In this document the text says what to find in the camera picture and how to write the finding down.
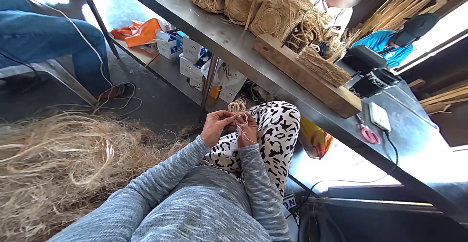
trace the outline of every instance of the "cardboard box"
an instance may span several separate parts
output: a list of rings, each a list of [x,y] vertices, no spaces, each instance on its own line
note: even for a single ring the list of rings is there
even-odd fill
[[[223,89],[221,89],[221,92],[219,93],[219,98],[223,101],[226,101],[227,103],[231,103],[236,95],[236,91],[228,87],[223,87]]]
[[[235,91],[236,93],[239,92],[242,88],[242,86],[245,84],[245,81],[247,80],[247,77],[242,75],[241,78],[239,78],[239,82],[235,83],[234,85],[226,86],[230,88],[231,90]]]
[[[200,91],[203,90],[203,74],[196,66],[190,67],[190,81],[189,84],[192,88],[196,88]]]
[[[193,62],[198,61],[203,53],[203,47],[188,36],[184,36],[182,47],[184,48],[184,57]]]
[[[192,62],[184,57],[184,54],[180,54],[180,63],[179,63],[179,72],[186,76],[190,77],[190,68],[195,64],[195,62]]]
[[[170,35],[164,32],[158,32],[156,34],[156,44],[158,46],[158,51],[161,55],[168,59],[172,59],[177,56],[177,40],[168,41]]]

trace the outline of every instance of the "black tumbler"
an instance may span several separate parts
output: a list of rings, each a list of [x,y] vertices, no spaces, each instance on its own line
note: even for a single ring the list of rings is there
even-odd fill
[[[401,81],[401,77],[395,76],[385,68],[374,68],[358,82],[356,82],[350,91],[361,99],[369,98],[382,90],[393,87]]]

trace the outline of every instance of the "sleeve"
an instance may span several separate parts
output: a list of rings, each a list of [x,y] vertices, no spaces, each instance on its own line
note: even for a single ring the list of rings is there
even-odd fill
[[[144,217],[210,149],[198,136],[49,241],[129,241]]]
[[[366,47],[376,51],[376,49],[374,49],[374,44],[376,43],[375,40],[380,38],[379,35],[380,34],[378,32],[372,33],[364,38],[361,38],[360,40],[355,42],[351,47],[355,47],[357,45],[365,45]]]
[[[387,66],[390,67],[395,67],[399,66],[401,62],[413,52],[413,45],[410,45],[409,47],[402,49],[400,53],[395,54],[393,57],[387,60]]]
[[[239,148],[239,155],[253,217],[265,228],[272,241],[292,241],[281,211],[281,197],[265,169],[258,144]]]

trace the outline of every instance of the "white power bank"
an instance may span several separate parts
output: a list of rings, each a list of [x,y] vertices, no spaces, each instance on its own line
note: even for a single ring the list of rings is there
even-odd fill
[[[372,102],[369,104],[369,112],[371,115],[371,122],[373,124],[383,129],[384,131],[392,131],[392,127],[390,127],[389,115],[384,108]]]

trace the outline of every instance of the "table leg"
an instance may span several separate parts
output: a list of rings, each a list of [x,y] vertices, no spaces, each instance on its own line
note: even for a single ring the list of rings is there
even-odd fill
[[[208,70],[208,77],[206,78],[205,86],[203,86],[203,98],[202,104],[200,106],[200,116],[198,117],[199,122],[202,122],[204,117],[206,101],[208,99],[208,96],[210,95],[211,85],[213,84],[214,79],[214,71],[216,70],[216,66],[218,65],[218,60],[219,57],[213,54],[213,56],[211,57],[210,68]]]
[[[89,8],[91,9],[91,12],[93,12],[94,17],[96,18],[97,24],[101,28],[102,33],[104,34],[104,37],[107,40],[107,43],[109,44],[110,50],[112,50],[112,53],[114,56],[116,56],[117,59],[119,59],[117,48],[114,46],[114,43],[112,42],[111,38],[109,37],[109,32],[106,29],[106,26],[104,25],[104,22],[102,21],[101,16],[99,15],[99,12],[97,12],[97,8],[94,5],[93,0],[86,0],[86,2],[89,5]]]

